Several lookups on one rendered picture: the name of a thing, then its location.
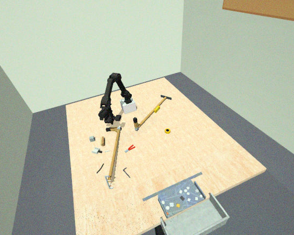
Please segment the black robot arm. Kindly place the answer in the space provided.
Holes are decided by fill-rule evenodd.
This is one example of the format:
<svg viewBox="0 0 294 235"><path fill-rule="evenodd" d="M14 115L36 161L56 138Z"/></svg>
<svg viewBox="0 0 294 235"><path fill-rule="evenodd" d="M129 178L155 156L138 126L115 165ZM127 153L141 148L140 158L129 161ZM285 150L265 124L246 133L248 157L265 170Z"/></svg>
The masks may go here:
<svg viewBox="0 0 294 235"><path fill-rule="evenodd" d="M113 83L117 83L119 89L121 90L121 96L125 98L125 103L131 103L132 101L130 100L130 98L132 97L132 94L130 94L130 92L128 90L125 89L122 81L121 81L121 74L120 73L112 73L109 78L107 79L107 86L106 86L106 90L105 90L105 94L101 99L101 103L100 103L100 108L102 109L98 116L100 118L104 118L104 122L105 123L110 123L112 122L112 117L111 115L108 115L108 113L112 112L111 110L111 92L112 92L112 88L113 88ZM104 105L104 106L103 106Z"/></svg>

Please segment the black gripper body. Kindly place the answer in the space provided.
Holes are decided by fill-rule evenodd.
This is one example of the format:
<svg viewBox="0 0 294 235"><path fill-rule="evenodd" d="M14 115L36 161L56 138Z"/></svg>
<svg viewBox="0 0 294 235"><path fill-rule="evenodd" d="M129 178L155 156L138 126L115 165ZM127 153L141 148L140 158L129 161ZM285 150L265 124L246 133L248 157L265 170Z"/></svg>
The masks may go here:
<svg viewBox="0 0 294 235"><path fill-rule="evenodd" d="M113 112L113 110L112 110L112 112ZM112 117L113 120L115 119L115 121L120 121L121 115L114 116L114 114L112 112L108 113L107 116L108 115L111 115L111 117Z"/></svg>

